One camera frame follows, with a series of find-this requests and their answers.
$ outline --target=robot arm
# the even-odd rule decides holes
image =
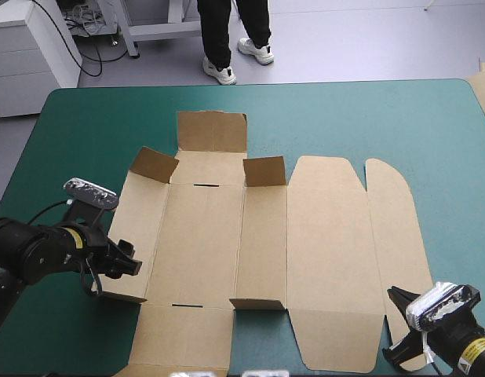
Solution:
[[[100,224],[102,214],[118,206],[116,194],[78,178],[64,188],[73,199],[68,201],[63,221],[54,226],[0,218],[0,327],[24,288],[51,273],[80,273],[86,293],[100,295],[98,274],[118,279],[140,271],[133,245],[124,240],[115,244]],[[86,283],[88,273],[95,291],[92,281]]]
[[[420,296],[398,287],[388,294],[410,329],[403,340],[383,350],[390,364],[399,367],[420,354],[429,358],[434,353],[453,368],[454,377],[485,377],[485,330],[472,314],[480,302],[477,289],[436,283]]]

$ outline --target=shoe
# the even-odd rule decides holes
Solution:
[[[207,57],[204,57],[202,61],[202,69],[204,72],[211,77],[214,77],[221,85],[232,85],[235,84],[235,75],[232,67],[226,67],[221,71],[214,66],[213,63]]]
[[[237,42],[237,48],[245,55],[253,55],[257,58],[258,63],[262,65],[270,64],[274,61],[274,54],[271,53],[270,45],[263,46],[258,49],[249,38],[241,38]]]

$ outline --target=table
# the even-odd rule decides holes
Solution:
[[[485,115],[462,80],[58,90],[0,204],[22,221],[76,176],[119,191],[142,145],[174,155],[176,112],[248,115],[251,157],[344,156],[364,181],[378,157],[408,180],[435,280],[477,286],[485,327]],[[58,220],[61,209],[43,218]],[[127,361],[138,306],[86,297],[75,274],[28,288],[0,331],[0,373],[103,375]],[[384,333],[381,346],[387,345]],[[236,314],[231,373],[301,363],[286,313]],[[379,357],[374,374],[394,371]]]

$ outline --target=gray floor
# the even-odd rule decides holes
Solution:
[[[129,2],[140,24],[162,20],[156,0]],[[274,0],[272,48],[276,62],[260,67],[252,58],[233,53],[239,84],[333,82],[393,79],[465,78],[485,61],[485,0]],[[195,0],[188,17],[198,17]],[[234,13],[231,48],[244,29]],[[118,56],[123,43],[110,47],[97,40],[104,58]],[[79,43],[92,54],[88,41]],[[79,85],[171,86],[209,85],[200,61],[200,38],[142,42],[141,57],[105,64],[99,78],[82,74]],[[85,64],[90,71],[97,64]],[[36,116],[0,119],[0,199],[35,124]]]

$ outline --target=flattened cardboard box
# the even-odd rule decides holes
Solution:
[[[180,113],[176,159],[143,148],[131,166],[110,237],[144,264],[104,280],[144,302],[122,375],[226,374],[233,307],[287,308],[308,368],[369,372],[385,313],[406,332],[385,289],[431,287],[397,171],[369,160],[366,191],[346,159],[305,156],[286,187],[282,157],[246,159],[246,132],[241,114]]]

